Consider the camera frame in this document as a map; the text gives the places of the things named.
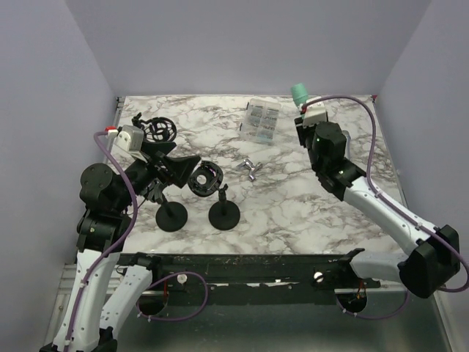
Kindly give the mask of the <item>black tripod microphone stand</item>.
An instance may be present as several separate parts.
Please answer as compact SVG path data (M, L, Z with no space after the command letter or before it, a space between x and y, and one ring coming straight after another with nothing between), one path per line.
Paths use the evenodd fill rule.
M177 136L177 127L172 120L166 117L153 117L144 120L138 113L132 118L133 126L144 132L144 141L149 143L173 142Z

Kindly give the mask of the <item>mint green microphone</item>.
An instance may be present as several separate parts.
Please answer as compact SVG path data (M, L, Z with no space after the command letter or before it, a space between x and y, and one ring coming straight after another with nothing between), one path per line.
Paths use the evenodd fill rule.
M309 99L309 94L303 83L295 84L290 88L292 99L297 108L301 108Z

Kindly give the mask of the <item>black clip round base stand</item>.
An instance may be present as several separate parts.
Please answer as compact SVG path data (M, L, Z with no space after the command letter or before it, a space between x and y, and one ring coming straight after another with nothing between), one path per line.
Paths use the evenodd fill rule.
M165 183L154 180L142 191L141 195L145 200L160 205L155 214L157 226L164 232L176 232L185 226L188 212L183 204L167 200L163 194L166 187Z

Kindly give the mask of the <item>grey mesh microphone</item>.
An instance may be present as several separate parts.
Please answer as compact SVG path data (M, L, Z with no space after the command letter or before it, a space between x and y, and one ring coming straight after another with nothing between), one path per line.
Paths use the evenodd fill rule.
M345 150L345 157L347 159L351 159L351 135L348 131L343 131L343 134L346 137L346 150Z

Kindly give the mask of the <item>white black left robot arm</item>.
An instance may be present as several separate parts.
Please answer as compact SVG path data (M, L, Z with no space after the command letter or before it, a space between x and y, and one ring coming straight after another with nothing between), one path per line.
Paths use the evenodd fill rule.
M182 188L200 157L172 158L173 142L143 144L140 157L124 169L106 151L108 163L88 166L81 175L85 213L77 225L75 278L62 323L42 351L115 351L117 340L141 294L162 282L158 262L137 254L123 281L108 286L123 246L137 220L137 197L155 182Z

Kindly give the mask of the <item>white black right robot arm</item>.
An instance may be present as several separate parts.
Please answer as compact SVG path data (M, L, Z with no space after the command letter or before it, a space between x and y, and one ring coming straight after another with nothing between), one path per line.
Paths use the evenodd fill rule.
M359 251L338 267L337 278L342 285L354 287L362 279L384 279L403 284L419 298L428 298L459 272L457 231L449 225L436 227L370 183L366 172L345 158L347 139L338 124L304 126L298 117L295 127L321 186L369 217L404 252Z

